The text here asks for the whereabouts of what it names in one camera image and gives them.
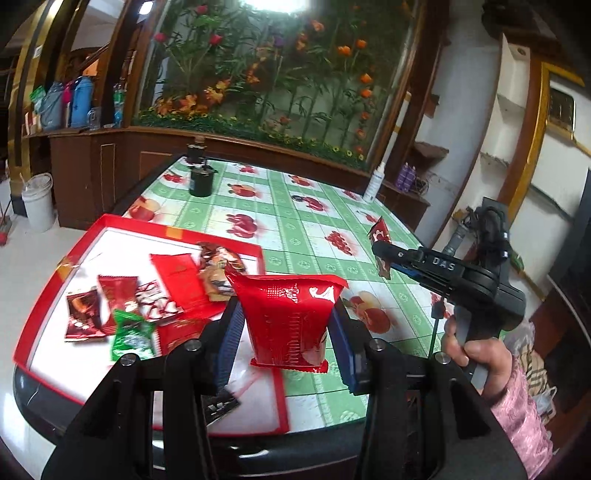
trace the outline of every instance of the spray bottle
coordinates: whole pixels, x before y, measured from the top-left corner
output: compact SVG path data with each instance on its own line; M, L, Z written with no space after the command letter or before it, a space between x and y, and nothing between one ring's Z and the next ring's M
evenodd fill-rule
M386 167L386 162L382 162L378 168L374 170L374 173L371 175L371 179L369 180L369 185L365 190L365 194L363 199L366 202L373 202L375 196L379 192L379 188L382 186L382 182L384 181L384 168Z

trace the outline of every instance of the red candy wrapper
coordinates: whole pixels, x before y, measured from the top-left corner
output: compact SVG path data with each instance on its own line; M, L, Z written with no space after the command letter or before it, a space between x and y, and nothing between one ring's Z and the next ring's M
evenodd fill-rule
M174 300L164 294L157 281L140 285L135 298L139 303L139 312L148 322L157 325L175 320L183 311Z
M199 278L199 268L191 254L150 255L170 298L181 307L184 318L209 319L226 308L223 302L211 302Z
M347 282L335 275L243 275L226 266L242 304L252 365L326 373L330 312Z
M100 329L99 294L96 288L66 297L70 319L66 342L79 342L105 336Z
M378 223L371 227L368 237L372 245L378 240L383 240L389 244L392 243L388 227L386 226L386 222L384 222L384 217L380 217ZM390 263L382 260L380 257L375 257L375 264L376 267L378 267L379 276L390 280Z
M181 343L191 338L199 338L209 320L180 319L156 328L160 353L168 355Z
M98 281L111 311L109 319L100 329L106 335L114 335L117 324L113 318L113 310L117 309L139 314L138 301L135 298L138 277L105 277L99 275Z

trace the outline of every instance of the gold trim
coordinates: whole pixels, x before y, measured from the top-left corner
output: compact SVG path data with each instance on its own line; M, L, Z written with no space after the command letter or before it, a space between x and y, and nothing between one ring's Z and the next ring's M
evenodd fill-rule
M530 188L531 179L534 177L535 168L538 164L540 151L542 149L542 142L544 141L544 134L546 132L546 123L548 118L548 106L550 103L550 73L559 75L577 85L584 87L584 82L578 75L565 70L564 68L552 65L551 63L542 62L541 66L541 86L540 86L540 102L538 104L538 114L535 120L534 136L531 141L530 150L527 154L527 163L521 173L521 178L513 194L513 198L509 203L509 221L512 223L517 217L517 213L521 208L527 191Z
M166 227L165 235L167 238L172 240L182 240L183 239L183 229L177 228L175 226L168 226Z

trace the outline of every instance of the blue bottle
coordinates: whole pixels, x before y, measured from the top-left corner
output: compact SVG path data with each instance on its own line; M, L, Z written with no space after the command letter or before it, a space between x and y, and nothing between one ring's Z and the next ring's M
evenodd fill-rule
M61 128L64 109L63 94L64 86L60 82L53 82L41 101L41 127L46 132Z
M76 88L72 99L72 128L86 127L88 125L88 112L92 103L92 80L90 77L79 77L76 80Z

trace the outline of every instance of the ceiling light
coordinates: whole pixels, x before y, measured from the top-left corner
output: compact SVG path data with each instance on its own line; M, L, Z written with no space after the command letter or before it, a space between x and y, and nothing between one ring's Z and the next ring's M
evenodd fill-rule
M152 10L152 5L154 2L144 2L142 6L139 8L140 15L148 15Z
M243 0L257 10L291 14L307 10L310 0Z

